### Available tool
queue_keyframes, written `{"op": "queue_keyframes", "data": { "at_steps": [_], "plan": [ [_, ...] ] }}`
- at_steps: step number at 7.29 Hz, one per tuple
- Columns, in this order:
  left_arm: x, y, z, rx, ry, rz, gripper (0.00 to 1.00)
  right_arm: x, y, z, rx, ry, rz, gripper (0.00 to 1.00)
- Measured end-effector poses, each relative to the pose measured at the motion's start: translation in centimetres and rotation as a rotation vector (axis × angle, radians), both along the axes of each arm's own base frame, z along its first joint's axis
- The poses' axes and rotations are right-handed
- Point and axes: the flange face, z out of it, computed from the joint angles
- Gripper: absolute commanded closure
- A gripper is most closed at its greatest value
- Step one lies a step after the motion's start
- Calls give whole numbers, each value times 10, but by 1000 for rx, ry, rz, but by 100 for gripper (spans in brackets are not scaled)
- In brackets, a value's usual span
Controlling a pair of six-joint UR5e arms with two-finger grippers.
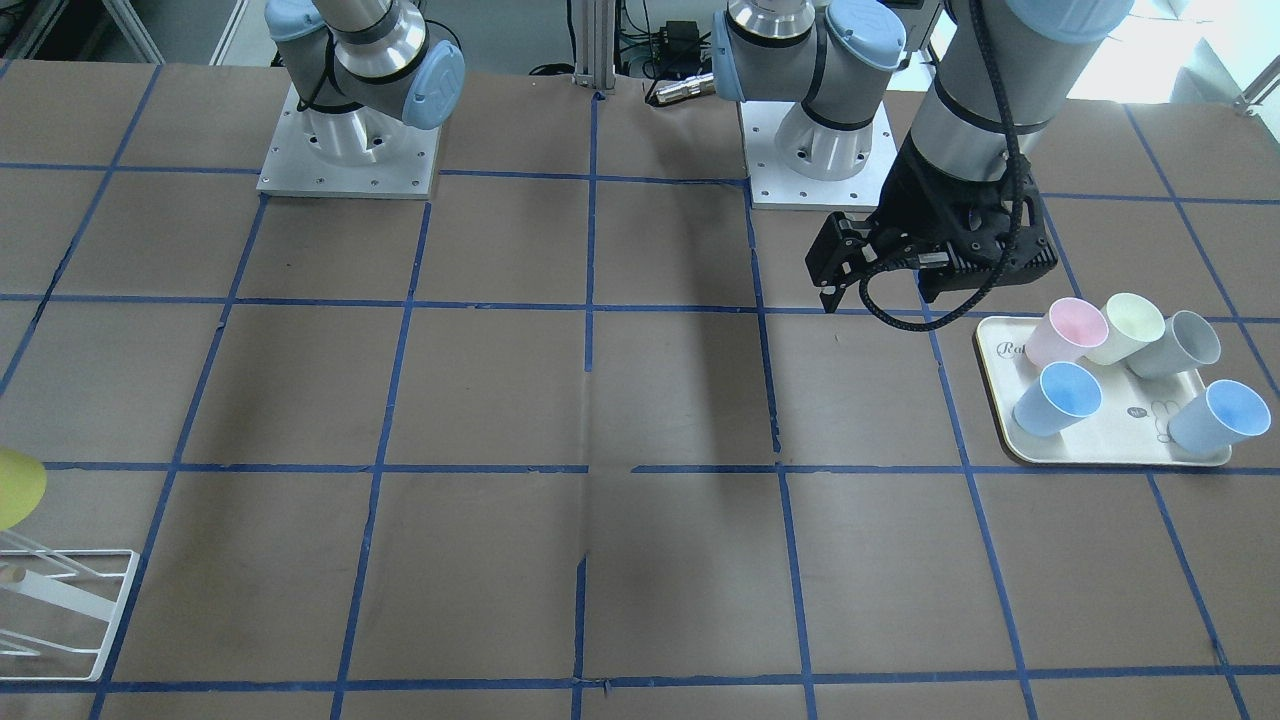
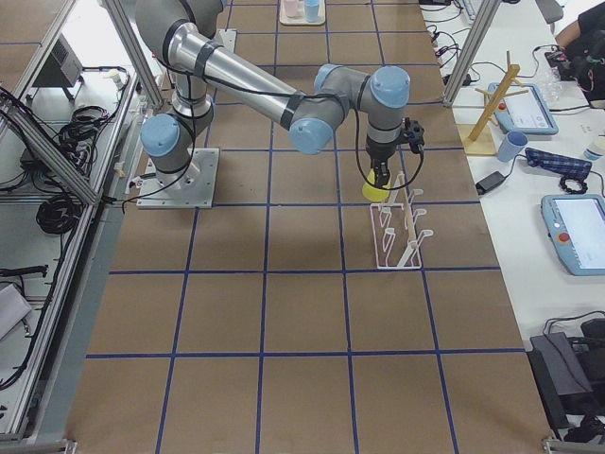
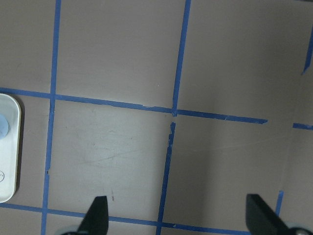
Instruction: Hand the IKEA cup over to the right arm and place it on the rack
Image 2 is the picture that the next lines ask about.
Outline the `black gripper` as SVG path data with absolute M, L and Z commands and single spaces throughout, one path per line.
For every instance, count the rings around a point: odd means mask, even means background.
M 374 140 L 366 141 L 366 151 L 371 159 L 375 187 L 389 187 L 389 158 L 395 153 L 396 148 L 397 144 L 395 142 L 379 143 Z

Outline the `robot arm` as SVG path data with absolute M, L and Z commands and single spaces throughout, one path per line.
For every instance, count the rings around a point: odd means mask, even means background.
M 424 148 L 420 124 L 404 116 L 410 77 L 396 66 L 366 74 L 324 64 L 308 95 L 277 79 L 216 41 L 222 1 L 139 1 L 135 24 L 147 48 L 182 76 L 211 84 L 238 98 L 287 130 L 298 151 L 314 155 L 333 139 L 350 111 L 368 118 L 366 151 L 372 186 L 389 182 L 389 158 L 397 147 Z

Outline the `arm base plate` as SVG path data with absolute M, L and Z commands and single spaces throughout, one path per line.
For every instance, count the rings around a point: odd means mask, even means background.
M 144 179 L 136 200 L 141 209 L 209 209 L 213 206 L 219 148 L 195 148 L 193 159 L 186 170 L 174 174 L 158 172 L 151 158 L 147 159 L 147 172 L 152 178 Z

